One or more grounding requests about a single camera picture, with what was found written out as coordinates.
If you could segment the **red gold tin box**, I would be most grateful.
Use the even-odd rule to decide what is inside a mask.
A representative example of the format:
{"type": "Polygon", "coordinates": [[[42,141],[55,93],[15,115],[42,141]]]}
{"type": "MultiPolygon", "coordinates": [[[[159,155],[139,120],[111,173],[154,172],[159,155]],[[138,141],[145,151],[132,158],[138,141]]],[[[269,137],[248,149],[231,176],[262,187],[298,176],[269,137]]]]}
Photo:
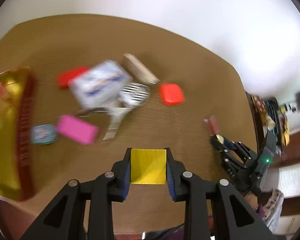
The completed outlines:
{"type": "Polygon", "coordinates": [[[0,73],[0,196],[34,196],[30,130],[36,81],[29,67],[0,73]]]}

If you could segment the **small blue tin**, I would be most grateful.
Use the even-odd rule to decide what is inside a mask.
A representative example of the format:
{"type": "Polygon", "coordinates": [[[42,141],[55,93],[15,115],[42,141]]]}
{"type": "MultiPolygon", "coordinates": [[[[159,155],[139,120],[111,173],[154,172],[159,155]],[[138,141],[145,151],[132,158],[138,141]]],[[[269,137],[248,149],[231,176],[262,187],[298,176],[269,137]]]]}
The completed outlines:
{"type": "Polygon", "coordinates": [[[30,140],[33,144],[46,145],[55,142],[57,137],[54,125],[39,125],[31,128],[30,140]]]}

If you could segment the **cluttered shelf in background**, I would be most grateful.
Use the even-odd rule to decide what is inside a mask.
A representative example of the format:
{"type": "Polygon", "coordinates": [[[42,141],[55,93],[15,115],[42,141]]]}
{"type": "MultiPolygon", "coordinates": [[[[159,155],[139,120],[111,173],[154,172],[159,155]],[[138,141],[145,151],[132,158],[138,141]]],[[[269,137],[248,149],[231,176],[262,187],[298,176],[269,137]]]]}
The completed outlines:
{"type": "Polygon", "coordinates": [[[293,120],[288,119],[288,113],[296,113],[296,108],[291,104],[279,105],[276,98],[263,99],[258,95],[246,94],[251,114],[253,117],[257,148],[263,147],[267,132],[275,135],[275,152],[278,155],[290,143],[290,136],[300,132],[300,125],[290,128],[293,120]]]}

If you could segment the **clear plastic floss box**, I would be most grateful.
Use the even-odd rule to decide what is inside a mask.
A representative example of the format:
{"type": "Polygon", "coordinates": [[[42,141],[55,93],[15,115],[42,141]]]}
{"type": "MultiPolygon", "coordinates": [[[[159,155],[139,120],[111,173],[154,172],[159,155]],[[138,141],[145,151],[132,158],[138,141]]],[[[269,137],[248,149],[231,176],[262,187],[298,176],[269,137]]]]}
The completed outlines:
{"type": "Polygon", "coordinates": [[[132,77],[117,62],[106,60],[72,79],[68,86],[83,108],[95,108],[116,98],[132,77]]]}

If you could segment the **pink rectangular eraser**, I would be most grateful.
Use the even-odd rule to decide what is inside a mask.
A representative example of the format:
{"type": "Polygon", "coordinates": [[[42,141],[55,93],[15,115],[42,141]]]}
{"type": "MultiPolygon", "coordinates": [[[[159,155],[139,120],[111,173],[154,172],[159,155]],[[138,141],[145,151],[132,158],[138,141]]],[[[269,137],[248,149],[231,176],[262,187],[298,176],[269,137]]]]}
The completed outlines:
{"type": "Polygon", "coordinates": [[[62,115],[57,122],[56,131],[82,145],[91,145],[98,134],[98,127],[72,115],[62,115]]]}

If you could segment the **red rounded square tin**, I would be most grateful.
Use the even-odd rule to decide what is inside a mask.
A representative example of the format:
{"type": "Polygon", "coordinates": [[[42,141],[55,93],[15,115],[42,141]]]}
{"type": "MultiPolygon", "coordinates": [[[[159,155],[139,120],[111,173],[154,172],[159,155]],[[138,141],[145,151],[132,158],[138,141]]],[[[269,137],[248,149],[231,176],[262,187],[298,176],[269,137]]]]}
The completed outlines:
{"type": "Polygon", "coordinates": [[[174,106],[185,101],[183,90],[175,83],[164,83],[159,89],[164,104],[174,106]]]}

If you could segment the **red flat block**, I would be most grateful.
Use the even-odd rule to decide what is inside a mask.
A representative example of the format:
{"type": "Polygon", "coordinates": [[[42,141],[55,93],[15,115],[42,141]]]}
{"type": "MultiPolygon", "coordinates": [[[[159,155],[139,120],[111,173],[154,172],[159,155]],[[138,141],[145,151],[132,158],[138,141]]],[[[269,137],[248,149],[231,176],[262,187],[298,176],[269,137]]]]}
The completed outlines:
{"type": "Polygon", "coordinates": [[[68,88],[68,83],[73,80],[75,77],[85,73],[89,70],[89,67],[81,66],[72,70],[68,70],[58,75],[57,84],[61,89],[68,88]]]}

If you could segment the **small maroon tube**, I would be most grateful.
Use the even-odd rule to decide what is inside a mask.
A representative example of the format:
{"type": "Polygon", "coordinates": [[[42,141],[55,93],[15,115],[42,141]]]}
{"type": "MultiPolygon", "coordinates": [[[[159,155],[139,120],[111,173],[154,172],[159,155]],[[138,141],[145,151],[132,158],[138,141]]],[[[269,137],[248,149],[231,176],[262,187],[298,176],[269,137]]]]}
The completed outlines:
{"type": "Polygon", "coordinates": [[[211,135],[216,135],[220,133],[220,129],[217,123],[217,119],[214,115],[204,119],[207,129],[211,135]]]}

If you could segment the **yellow cube box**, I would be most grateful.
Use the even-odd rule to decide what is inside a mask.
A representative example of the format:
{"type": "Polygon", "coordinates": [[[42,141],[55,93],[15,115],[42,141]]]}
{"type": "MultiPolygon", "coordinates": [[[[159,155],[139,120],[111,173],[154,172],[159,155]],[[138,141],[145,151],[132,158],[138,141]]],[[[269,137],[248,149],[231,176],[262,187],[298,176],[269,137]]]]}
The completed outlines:
{"type": "Polygon", "coordinates": [[[131,149],[130,182],[140,185],[164,185],[166,156],[164,149],[131,149]]]}

